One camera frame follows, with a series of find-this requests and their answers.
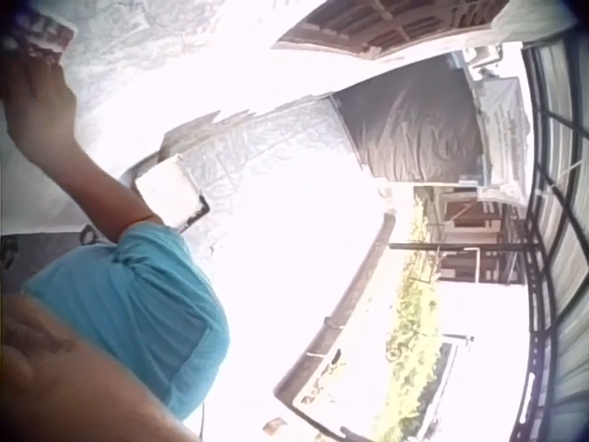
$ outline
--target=metal pole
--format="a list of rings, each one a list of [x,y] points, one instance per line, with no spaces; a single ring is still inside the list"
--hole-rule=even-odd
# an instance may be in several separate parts
[[[440,242],[391,242],[388,247],[392,250],[416,250],[416,251],[465,251],[478,249],[485,251],[526,251],[533,244],[522,242],[503,244],[445,244]]]

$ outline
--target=paper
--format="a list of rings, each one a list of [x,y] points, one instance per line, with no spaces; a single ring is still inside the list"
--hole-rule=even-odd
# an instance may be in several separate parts
[[[3,38],[4,50],[23,50],[30,56],[51,58],[56,63],[69,47],[77,27],[67,20],[38,7],[28,6],[15,15],[12,31]]]

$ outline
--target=black tarp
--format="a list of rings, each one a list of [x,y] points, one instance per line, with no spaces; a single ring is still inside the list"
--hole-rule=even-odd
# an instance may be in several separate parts
[[[434,57],[335,94],[360,160],[390,181],[479,176],[482,143],[462,69]]]

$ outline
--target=building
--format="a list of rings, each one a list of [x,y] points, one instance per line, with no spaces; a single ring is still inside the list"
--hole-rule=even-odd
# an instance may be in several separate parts
[[[503,244],[517,238],[518,217],[508,204],[480,201],[476,188],[434,187],[433,234],[452,244]],[[440,279],[465,283],[522,284],[524,273],[514,253],[447,251]]]

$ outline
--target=person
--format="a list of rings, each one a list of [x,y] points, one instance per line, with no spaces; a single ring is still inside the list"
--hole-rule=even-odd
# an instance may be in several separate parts
[[[199,441],[133,374],[39,301],[3,301],[4,440]]]
[[[229,345],[210,281],[182,237],[77,143],[75,95],[62,67],[23,53],[3,54],[1,67],[8,134],[113,243],[70,251],[28,280],[21,296],[41,302],[185,419]]]

